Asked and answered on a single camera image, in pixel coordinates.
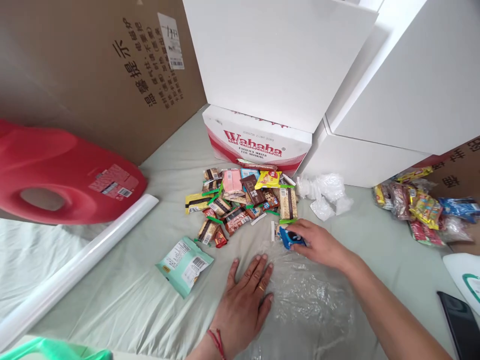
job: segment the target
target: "brown cardboard box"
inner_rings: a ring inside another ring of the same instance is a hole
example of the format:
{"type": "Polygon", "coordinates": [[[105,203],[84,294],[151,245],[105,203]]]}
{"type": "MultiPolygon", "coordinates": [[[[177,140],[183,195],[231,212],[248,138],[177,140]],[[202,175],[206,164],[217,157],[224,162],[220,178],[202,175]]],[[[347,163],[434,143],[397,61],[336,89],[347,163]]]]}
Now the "brown cardboard box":
{"type": "MultiPolygon", "coordinates": [[[[434,197],[473,197],[480,203],[480,136],[454,149],[449,158],[433,165],[433,170],[426,179],[438,184],[431,192],[434,197]]],[[[474,243],[455,242],[450,247],[456,253],[480,255],[480,223],[468,231],[474,243]]]]}
{"type": "Polygon", "coordinates": [[[0,29],[0,117],[17,124],[139,165],[207,102],[181,1],[6,0],[0,29]],[[157,13],[176,20],[184,69],[170,71],[157,13]]]}

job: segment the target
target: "wahaha box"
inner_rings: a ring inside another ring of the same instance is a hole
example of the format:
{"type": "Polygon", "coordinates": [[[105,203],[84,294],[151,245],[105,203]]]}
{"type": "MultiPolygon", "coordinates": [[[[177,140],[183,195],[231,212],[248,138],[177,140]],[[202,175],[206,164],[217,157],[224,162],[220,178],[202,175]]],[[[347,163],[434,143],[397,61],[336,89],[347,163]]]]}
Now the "wahaha box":
{"type": "Polygon", "coordinates": [[[217,159],[273,164],[293,176],[312,146],[312,134],[210,105],[203,112],[217,159]]]}

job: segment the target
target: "forearm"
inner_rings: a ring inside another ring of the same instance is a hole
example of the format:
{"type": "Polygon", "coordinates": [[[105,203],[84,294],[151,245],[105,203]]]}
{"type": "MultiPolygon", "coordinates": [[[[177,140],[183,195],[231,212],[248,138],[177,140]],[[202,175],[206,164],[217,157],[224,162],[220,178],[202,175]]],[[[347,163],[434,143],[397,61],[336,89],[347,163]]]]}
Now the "forearm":
{"type": "Polygon", "coordinates": [[[357,255],[340,269],[390,360],[451,360],[432,335],[357,255]]]}
{"type": "Polygon", "coordinates": [[[222,360],[222,357],[213,340],[205,334],[185,360],[222,360]]]}

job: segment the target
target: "wahaha logo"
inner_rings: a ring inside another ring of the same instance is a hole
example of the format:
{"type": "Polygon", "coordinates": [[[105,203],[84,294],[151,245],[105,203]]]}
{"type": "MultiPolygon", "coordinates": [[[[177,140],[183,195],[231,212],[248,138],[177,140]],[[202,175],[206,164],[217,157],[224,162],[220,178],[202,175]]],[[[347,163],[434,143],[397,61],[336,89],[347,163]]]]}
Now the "wahaha logo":
{"type": "Polygon", "coordinates": [[[226,138],[228,139],[229,143],[240,145],[246,148],[254,149],[261,151],[263,153],[267,153],[270,155],[275,155],[278,157],[282,157],[282,151],[279,149],[275,149],[271,147],[269,144],[263,145],[260,143],[253,142],[252,139],[245,140],[244,138],[240,137],[240,134],[235,134],[231,131],[223,130],[226,134],[226,138]]]}

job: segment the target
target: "red string bracelet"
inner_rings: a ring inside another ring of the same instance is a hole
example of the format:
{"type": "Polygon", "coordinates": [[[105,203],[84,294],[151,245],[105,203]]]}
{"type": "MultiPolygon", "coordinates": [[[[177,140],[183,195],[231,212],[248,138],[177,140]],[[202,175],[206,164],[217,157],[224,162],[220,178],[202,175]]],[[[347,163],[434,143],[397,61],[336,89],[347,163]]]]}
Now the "red string bracelet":
{"type": "Polygon", "coordinates": [[[224,347],[222,346],[222,338],[220,337],[220,330],[216,330],[216,334],[218,335],[218,338],[215,336],[214,332],[210,329],[207,331],[208,335],[210,335],[211,339],[213,340],[213,343],[215,344],[216,348],[220,352],[221,360],[227,360],[225,358],[225,352],[224,352],[224,347]]]}

